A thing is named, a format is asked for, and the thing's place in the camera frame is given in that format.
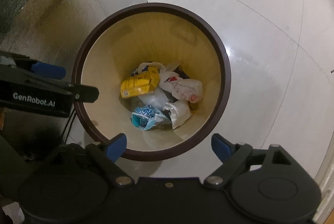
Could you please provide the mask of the teal snack wrapper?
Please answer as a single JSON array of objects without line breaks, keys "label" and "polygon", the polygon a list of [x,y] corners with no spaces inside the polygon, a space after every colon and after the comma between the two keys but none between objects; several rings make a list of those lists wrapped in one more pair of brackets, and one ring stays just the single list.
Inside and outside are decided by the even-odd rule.
[{"label": "teal snack wrapper", "polygon": [[172,124],[168,116],[152,105],[137,107],[131,113],[131,122],[133,126],[142,131],[149,131],[160,124]]}]

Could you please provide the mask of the yellow carton box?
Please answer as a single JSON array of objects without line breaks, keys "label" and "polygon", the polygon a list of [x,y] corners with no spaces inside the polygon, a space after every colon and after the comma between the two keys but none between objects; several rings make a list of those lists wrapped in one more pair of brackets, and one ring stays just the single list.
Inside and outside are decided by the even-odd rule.
[{"label": "yellow carton box", "polygon": [[159,82],[160,75],[158,70],[154,67],[149,67],[148,71],[131,76],[121,83],[121,97],[131,98],[153,93],[158,87]]}]

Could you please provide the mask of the white pink plastic bag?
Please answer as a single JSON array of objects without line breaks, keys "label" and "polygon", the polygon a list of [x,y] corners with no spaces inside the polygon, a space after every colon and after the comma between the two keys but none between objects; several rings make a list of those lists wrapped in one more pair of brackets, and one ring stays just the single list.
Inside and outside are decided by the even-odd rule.
[{"label": "white pink plastic bag", "polygon": [[203,84],[199,80],[183,79],[174,71],[168,71],[163,66],[159,69],[159,87],[170,93],[177,100],[198,103],[203,99]]}]

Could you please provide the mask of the white paper wad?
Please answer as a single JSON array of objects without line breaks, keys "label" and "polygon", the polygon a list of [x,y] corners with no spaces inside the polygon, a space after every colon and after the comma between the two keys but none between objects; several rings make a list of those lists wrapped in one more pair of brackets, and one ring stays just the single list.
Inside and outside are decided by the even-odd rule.
[{"label": "white paper wad", "polygon": [[158,62],[145,62],[141,63],[138,68],[133,72],[133,75],[141,74],[145,71],[148,71],[149,67],[154,67],[158,70],[158,73],[162,73],[165,71],[165,66]]}]

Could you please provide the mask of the brown round trash bin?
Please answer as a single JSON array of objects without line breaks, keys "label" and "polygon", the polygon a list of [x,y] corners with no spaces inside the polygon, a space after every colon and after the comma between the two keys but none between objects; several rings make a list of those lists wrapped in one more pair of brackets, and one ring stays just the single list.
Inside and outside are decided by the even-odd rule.
[{"label": "brown round trash bin", "polygon": [[231,72],[215,30],[172,4],[144,3],[100,23],[80,48],[72,79],[99,90],[76,103],[95,141],[127,138],[124,157],[161,161],[199,144],[215,128],[230,93]]}]

